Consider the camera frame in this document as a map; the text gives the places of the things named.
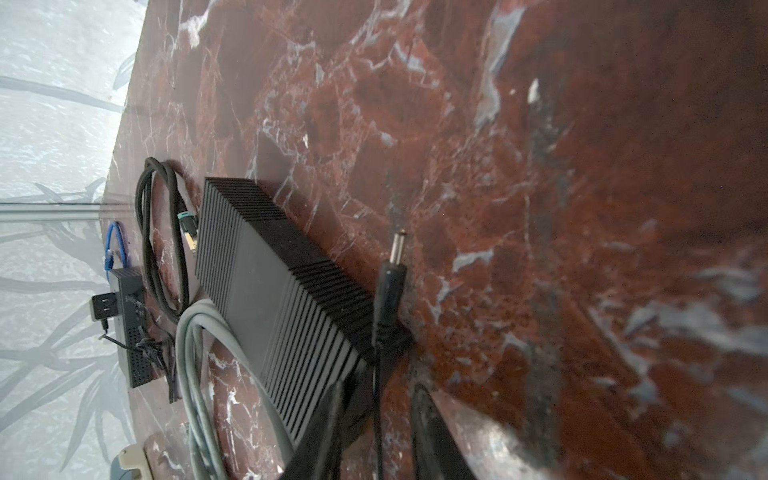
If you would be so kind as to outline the small black network switch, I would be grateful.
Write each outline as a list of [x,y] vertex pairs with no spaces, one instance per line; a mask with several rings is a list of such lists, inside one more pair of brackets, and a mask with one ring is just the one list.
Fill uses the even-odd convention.
[[297,447],[326,391],[349,380],[342,444],[373,412],[373,297],[252,180],[209,177],[195,275],[239,342],[276,430]]

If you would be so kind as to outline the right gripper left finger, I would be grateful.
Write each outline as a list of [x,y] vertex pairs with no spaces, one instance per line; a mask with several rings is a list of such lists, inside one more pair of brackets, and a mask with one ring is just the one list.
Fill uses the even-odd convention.
[[340,478],[345,393],[343,381],[327,390],[281,480]]

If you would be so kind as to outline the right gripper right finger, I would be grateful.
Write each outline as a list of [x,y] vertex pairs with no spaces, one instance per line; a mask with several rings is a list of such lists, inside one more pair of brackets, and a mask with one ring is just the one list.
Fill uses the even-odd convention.
[[475,479],[429,391],[414,387],[411,445],[416,479]]

